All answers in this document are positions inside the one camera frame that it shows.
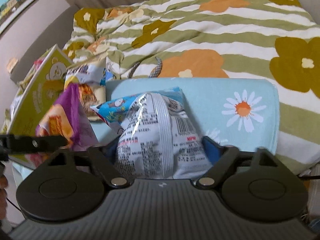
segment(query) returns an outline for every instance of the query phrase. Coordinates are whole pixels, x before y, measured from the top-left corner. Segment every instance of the bed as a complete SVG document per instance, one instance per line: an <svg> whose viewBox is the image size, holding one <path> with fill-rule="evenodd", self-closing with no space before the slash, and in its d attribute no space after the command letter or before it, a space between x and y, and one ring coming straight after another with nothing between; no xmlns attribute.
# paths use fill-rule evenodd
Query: bed
<svg viewBox="0 0 320 240"><path fill-rule="evenodd" d="M114 79L159 68L158 77L267 79L280 98L277 157L300 173L320 158L319 36L297 0L148 0L82 8L63 49L74 62L105 51Z"/></svg>

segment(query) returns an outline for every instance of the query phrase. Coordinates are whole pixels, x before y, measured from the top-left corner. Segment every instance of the white daisy petal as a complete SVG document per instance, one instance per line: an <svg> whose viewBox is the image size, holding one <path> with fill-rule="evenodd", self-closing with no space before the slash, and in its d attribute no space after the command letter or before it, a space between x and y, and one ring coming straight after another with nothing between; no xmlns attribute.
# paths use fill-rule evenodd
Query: white daisy petal
<svg viewBox="0 0 320 240"><path fill-rule="evenodd" d="M238 131L240 131L240 130L241 130L241 127L242 127L242 118L240 118L240 121L239 121Z"/></svg>
<svg viewBox="0 0 320 240"><path fill-rule="evenodd" d="M253 100L251 102L251 104L249 104L250 106L254 106L255 104L259 103L261 101L262 97L257 97L255 100Z"/></svg>
<svg viewBox="0 0 320 240"><path fill-rule="evenodd" d="M257 113L251 113L250 117L252 117L257 122L263 122L263 117Z"/></svg>
<svg viewBox="0 0 320 240"><path fill-rule="evenodd" d="M266 107L267 106L258 106L256 108L252 109L251 112L258 112L258 111L261 111L261 110L265 109Z"/></svg>
<svg viewBox="0 0 320 240"><path fill-rule="evenodd" d="M238 92L235 92L235 97L236 97L238 103L241 103L241 102L242 102L241 97L240 97L240 95L239 95Z"/></svg>
<svg viewBox="0 0 320 240"><path fill-rule="evenodd" d="M247 101L247 97L248 97L247 90L243 90L243 93L242 93L242 100L243 100L244 102L246 102L246 101Z"/></svg>
<svg viewBox="0 0 320 240"><path fill-rule="evenodd" d="M254 127L250 118L244 118L243 123L244 123L244 128L247 132L252 132L254 130Z"/></svg>
<svg viewBox="0 0 320 240"><path fill-rule="evenodd" d="M227 111L222 111L222 114L228 115L228 114L236 114L235 110L227 110Z"/></svg>
<svg viewBox="0 0 320 240"><path fill-rule="evenodd" d="M228 101L230 104L234 105L234 106L238 104L238 102L237 102L236 100L234 100L233 98L227 98L227 101Z"/></svg>
<svg viewBox="0 0 320 240"><path fill-rule="evenodd" d="M236 109L235 106L231 105L231 104L224 104L223 105L225 108L230 108L230 109Z"/></svg>
<svg viewBox="0 0 320 240"><path fill-rule="evenodd" d="M232 125L235 121L238 120L240 116L238 114L236 114L234 117L230 118L229 121L227 122L227 127L229 127L230 125Z"/></svg>
<svg viewBox="0 0 320 240"><path fill-rule="evenodd" d="M247 101L247 103L248 103L249 105L251 105L251 102L252 102L252 100L254 99L254 96L255 96L255 94L254 94L254 92L252 92L252 93L250 94L250 96L249 96L248 101Z"/></svg>

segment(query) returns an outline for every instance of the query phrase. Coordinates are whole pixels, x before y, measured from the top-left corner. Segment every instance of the gray headboard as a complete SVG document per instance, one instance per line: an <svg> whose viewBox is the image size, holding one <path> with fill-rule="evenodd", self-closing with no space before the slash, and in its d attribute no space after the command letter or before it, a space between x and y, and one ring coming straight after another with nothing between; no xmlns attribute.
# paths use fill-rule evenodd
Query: gray headboard
<svg viewBox="0 0 320 240"><path fill-rule="evenodd" d="M30 46L11 72L11 80L15 83L23 80L28 71L45 51L58 44L62 49L70 39L73 30L74 14L79 10L76 5L70 6L55 19Z"/></svg>

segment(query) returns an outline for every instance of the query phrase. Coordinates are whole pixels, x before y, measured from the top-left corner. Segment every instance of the circular cap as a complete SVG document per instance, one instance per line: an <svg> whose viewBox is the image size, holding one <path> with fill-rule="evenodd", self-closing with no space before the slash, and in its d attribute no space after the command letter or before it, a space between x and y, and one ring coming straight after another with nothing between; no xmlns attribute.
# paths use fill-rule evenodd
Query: circular cap
<svg viewBox="0 0 320 240"><path fill-rule="evenodd" d="M202 186L211 186L214 184L214 179L209 178L209 177L204 177L204 178L199 179L199 183Z"/></svg>
<svg viewBox="0 0 320 240"><path fill-rule="evenodd" d="M123 186L127 183L127 180L125 178L113 178L111 180L111 183L115 186Z"/></svg>
<svg viewBox="0 0 320 240"><path fill-rule="evenodd" d="M285 192L285 186L273 179L258 179L249 184L250 193L260 199L275 200L281 198Z"/></svg>
<svg viewBox="0 0 320 240"><path fill-rule="evenodd" d="M76 183L68 178L50 179L39 187L40 193L50 199L66 198L77 189Z"/></svg>

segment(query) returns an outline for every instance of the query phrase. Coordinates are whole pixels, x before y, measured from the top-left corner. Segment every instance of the gray ribbed panel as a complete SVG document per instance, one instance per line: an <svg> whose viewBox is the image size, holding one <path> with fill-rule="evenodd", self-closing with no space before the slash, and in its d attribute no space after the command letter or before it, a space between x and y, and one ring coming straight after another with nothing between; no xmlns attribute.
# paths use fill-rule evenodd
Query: gray ribbed panel
<svg viewBox="0 0 320 240"><path fill-rule="evenodd" d="M100 208L61 224L25 221L13 240L311 240L298 220L260 224L226 209L213 191L189 180L139 180L113 190Z"/></svg>

